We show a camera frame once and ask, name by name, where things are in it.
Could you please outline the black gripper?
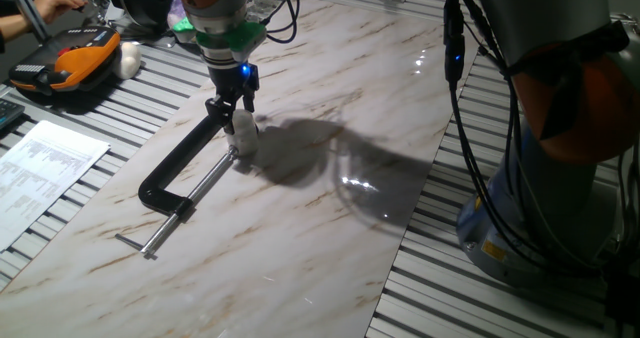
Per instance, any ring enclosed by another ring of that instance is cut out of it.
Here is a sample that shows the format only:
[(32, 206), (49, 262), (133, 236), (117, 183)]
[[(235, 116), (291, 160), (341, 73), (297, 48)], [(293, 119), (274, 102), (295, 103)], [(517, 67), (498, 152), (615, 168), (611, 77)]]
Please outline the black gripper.
[(260, 87), (258, 67), (245, 62), (233, 68), (209, 67), (208, 70), (216, 97), (205, 101), (207, 113), (226, 134), (234, 134), (232, 119), (237, 101), (241, 99), (245, 110), (255, 112), (255, 94)]

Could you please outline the person hand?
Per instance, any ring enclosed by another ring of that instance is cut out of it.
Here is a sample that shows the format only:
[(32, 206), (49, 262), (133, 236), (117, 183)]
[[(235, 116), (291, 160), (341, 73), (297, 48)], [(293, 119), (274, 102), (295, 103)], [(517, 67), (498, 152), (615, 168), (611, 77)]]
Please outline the person hand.
[(53, 23), (64, 13), (83, 8), (85, 0), (33, 0), (37, 11), (46, 24)]

